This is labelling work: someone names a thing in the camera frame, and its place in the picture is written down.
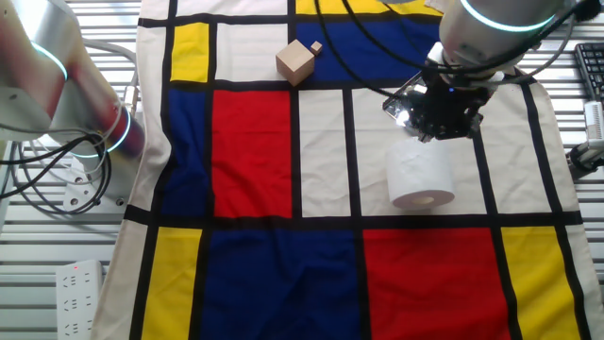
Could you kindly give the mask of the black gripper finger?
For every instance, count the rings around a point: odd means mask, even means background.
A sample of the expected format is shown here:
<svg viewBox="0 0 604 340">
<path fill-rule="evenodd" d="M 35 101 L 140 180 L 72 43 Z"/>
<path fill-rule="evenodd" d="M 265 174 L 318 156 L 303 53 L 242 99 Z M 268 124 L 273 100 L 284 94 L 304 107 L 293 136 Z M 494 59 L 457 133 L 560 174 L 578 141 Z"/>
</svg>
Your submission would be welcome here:
<svg viewBox="0 0 604 340">
<path fill-rule="evenodd" d="M 417 138 L 420 142 L 428 143 L 434 139 L 433 125 L 430 122 L 417 120 L 414 122 L 414 126 L 417 132 Z"/>
<path fill-rule="evenodd" d="M 479 121 L 468 121 L 463 123 L 455 133 L 455 138 L 468 138 L 473 139 L 479 133 Z"/>
</svg>

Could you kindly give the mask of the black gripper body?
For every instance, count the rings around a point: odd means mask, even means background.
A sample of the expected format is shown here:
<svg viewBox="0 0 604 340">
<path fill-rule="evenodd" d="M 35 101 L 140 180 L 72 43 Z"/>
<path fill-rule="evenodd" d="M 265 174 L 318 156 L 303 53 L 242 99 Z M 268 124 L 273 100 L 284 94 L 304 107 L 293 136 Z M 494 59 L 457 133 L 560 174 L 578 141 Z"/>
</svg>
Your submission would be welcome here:
<svg viewBox="0 0 604 340">
<path fill-rule="evenodd" d="M 473 127 L 491 99 L 488 88 L 457 88 L 440 76 L 417 74 L 408 82 L 408 112 L 415 127 Z"/>
</svg>

